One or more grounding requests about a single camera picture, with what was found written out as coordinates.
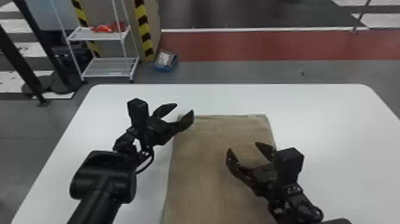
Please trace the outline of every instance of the black metal frame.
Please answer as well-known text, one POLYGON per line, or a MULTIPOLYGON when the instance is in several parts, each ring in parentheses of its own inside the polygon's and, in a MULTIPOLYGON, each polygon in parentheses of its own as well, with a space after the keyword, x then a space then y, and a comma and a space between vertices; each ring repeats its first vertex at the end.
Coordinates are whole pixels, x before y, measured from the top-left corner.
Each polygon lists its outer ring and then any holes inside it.
POLYGON ((31 89, 33 95, 37 97, 40 104, 39 106, 47 105, 48 100, 46 100, 42 95, 42 84, 40 80, 36 77, 33 70, 30 68, 28 63, 20 54, 17 47, 14 45, 11 38, 7 35, 3 27, 0 25, 0 49, 7 58, 7 60, 14 66, 15 70, 24 80, 24 82, 31 89))
POLYGON ((365 14, 365 10, 370 6, 372 0, 367 0, 367 2, 365 2, 364 8, 362 9, 360 16, 357 19, 357 22, 355 23, 353 29, 350 31, 351 33, 356 33, 357 32, 357 28, 358 28, 358 23, 361 22, 361 20, 363 19, 363 16, 365 14))
POLYGON ((57 72, 58 77, 60 77, 61 81, 63 84, 65 84, 66 87, 68 87, 71 92, 74 92, 77 90, 77 87, 74 86, 69 78, 67 77, 67 74, 64 72, 63 67, 55 57, 55 54, 53 53, 51 47, 48 45, 48 42, 46 41, 45 36, 43 35, 43 32, 39 28, 39 25, 37 24, 35 18, 33 18, 32 13, 29 10, 28 5, 26 4, 25 0, 14 0, 14 3, 24 16, 25 20, 27 21, 28 25, 32 29, 33 33, 35 34, 37 40, 39 41, 40 45, 46 52, 47 57, 49 58, 50 62, 54 66, 54 70, 57 72))

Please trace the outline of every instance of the table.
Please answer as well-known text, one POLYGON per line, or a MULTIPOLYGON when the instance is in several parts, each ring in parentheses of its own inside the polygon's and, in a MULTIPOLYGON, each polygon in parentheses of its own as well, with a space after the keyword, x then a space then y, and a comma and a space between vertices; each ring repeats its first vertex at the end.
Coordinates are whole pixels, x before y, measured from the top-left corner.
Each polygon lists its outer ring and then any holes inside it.
MULTIPOLYGON (((19 208, 13 224, 66 223, 78 201, 70 181, 92 150, 110 150, 129 126, 126 102, 151 110, 179 106, 166 117, 265 113, 279 149, 305 154, 299 183, 327 219, 353 224, 396 223, 400 188, 400 121, 364 85, 99 85, 93 87, 19 208)), ((155 147, 155 162, 138 176, 135 200, 116 224, 160 223, 172 141, 155 147)))

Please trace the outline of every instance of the floor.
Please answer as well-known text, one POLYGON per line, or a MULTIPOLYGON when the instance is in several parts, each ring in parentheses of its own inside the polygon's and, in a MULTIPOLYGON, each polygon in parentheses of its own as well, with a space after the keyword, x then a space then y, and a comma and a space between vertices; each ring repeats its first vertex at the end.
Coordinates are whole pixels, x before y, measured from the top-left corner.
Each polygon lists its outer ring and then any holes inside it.
POLYGON ((269 30, 332 30, 400 27, 397 0, 215 0, 160 1, 161 25, 174 29, 268 28, 269 30), (361 23, 357 18, 366 15, 361 23))
MULTIPOLYGON (((1 0, 0 25, 15 43, 36 76, 54 76, 53 65, 13 1, 1 0)), ((0 98, 24 97, 21 91, 23 84, 24 81, 5 55, 0 54, 0 98)), ((47 92, 44 95, 47 98, 68 99, 73 93, 60 95, 47 92)))

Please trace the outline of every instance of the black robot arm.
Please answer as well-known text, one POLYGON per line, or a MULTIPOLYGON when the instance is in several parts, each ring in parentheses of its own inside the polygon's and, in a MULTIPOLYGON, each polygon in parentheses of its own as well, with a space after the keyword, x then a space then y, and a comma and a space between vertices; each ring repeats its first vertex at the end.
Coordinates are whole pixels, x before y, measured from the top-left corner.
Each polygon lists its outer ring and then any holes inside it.
POLYGON ((258 197, 268 200, 268 209, 278 224, 315 224, 323 212, 313 205, 297 183, 304 156, 295 148, 277 151, 271 145, 255 143, 269 163, 245 167, 231 149, 226 165, 231 173, 249 186, 258 197))
POLYGON ((133 201, 136 175, 153 162, 153 147, 166 144, 193 124, 193 111, 176 122, 162 120, 176 106, 164 104, 150 116, 145 101, 135 98, 128 102, 131 126, 116 140, 112 151, 92 151, 74 175, 70 195, 80 203, 68 224, 110 224, 120 206, 133 201), (140 151, 133 144, 135 139, 140 151))

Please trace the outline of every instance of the gray floor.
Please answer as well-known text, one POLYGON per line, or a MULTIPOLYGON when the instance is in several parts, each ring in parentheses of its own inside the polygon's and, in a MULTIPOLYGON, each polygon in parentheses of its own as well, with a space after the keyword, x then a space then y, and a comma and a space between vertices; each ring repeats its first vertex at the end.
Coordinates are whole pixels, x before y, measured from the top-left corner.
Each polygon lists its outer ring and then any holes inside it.
MULTIPOLYGON (((399 71, 399 61, 180 63, 172 73, 156 73, 143 64, 136 83, 362 83, 399 116, 399 71)), ((47 108, 37 108, 35 100, 0 101, 1 224, 10 223, 86 93, 100 83, 128 81, 89 79, 72 100, 54 100, 47 108)))

